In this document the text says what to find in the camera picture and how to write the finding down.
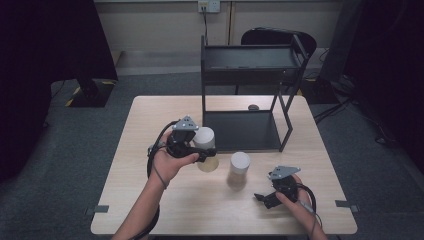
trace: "human arm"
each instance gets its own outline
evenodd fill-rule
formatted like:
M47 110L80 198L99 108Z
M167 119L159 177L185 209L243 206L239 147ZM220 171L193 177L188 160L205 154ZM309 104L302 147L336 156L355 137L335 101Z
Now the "human arm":
M292 176L297 183L300 183L300 184L302 183L302 181L296 174L293 174ZM299 201L295 203L290 201L284 194L280 192L276 192L275 195L290 210L290 212L292 212L293 216L299 221L299 223L302 224L302 226L308 232L308 235L311 240L328 239L324 231L322 230L321 226L319 225L315 214L309 212L300 203L301 201L307 204L308 206L311 206L311 201L309 199L308 193L305 190L303 189L298 190Z
M164 134L161 140L166 142L169 134ZM168 185L177 175L180 168L194 163L198 157L199 155L195 153L184 158L176 159L171 157L165 149L159 149L153 159L153 166L157 171L151 171L143 191L112 239L128 240L143 231L156 214L160 199L165 190L164 184Z

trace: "gray carpet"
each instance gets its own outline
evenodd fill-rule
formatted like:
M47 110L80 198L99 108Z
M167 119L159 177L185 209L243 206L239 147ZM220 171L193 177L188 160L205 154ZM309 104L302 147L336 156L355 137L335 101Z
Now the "gray carpet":
M138 95L198 95L200 73L122 76L104 108L65 107L77 84L61 85L52 85L52 93L58 93L32 157L17 178L0 184L0 239L109 239L91 233L92 216L85 211L99 201L132 100ZM273 90L240 89L241 94L258 91ZM208 94L233 92L217 87ZM316 115L331 106L310 108ZM376 143L376 127L365 117L350 104L318 124L347 199L360 208L354 213L358 232L339 237L424 239L424 192L408 171L409 158L400 148Z

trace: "human hand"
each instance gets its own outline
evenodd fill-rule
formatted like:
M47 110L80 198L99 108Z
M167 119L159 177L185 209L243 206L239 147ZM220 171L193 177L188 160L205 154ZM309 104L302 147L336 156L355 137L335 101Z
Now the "human hand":
M296 175L292 175L294 180L297 183L302 184L302 180ZM308 193L303 189L298 189L298 200L297 202L292 202L288 199L284 194L280 192L276 192L278 200L281 201L289 210L292 212L293 216L303 225L305 226L310 221L315 221L315 216L313 216L300 202L311 206L311 200L309 199Z
M172 132L166 132L161 137L161 141L166 142L171 133ZM168 154L166 149L161 148L154 156L152 167L156 168L156 170L151 171L151 176L158 176L167 186L182 167L194 163L198 158L198 153L193 153L183 158L174 158Z
M297 183L302 184L302 181L296 174L293 174L292 176ZM281 203L283 203L290 210L290 212L292 212L293 216L297 219L297 221L302 224L311 239L328 239L321 226L315 226L318 225L315 216L316 213L311 213L309 210L306 209L306 207L301 204L302 202L308 205L310 209L312 209L311 200L309 199L309 195L305 190L298 189L298 201L295 203L290 201L290 199L288 199L284 194L280 192L276 192L275 195L281 201Z

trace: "wall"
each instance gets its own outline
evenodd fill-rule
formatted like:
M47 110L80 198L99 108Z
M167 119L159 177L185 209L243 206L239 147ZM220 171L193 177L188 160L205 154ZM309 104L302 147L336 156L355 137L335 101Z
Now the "wall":
M111 50L200 51L197 1L95 2ZM220 13L207 14L209 44L239 44L245 31L263 26L307 32L328 48L340 7L340 0L224 1Z

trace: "black metal shelf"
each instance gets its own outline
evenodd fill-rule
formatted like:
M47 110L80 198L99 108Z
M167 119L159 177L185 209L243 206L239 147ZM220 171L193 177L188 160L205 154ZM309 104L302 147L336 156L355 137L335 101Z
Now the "black metal shelf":
M308 57L297 36L286 45L205 46L201 44L203 126L215 132L218 151L256 151L284 146L293 130L288 110L300 85ZM275 95L267 110L207 111L206 87L213 85L275 85ZM281 87L293 86L287 104ZM281 142L273 109L279 99L288 131Z

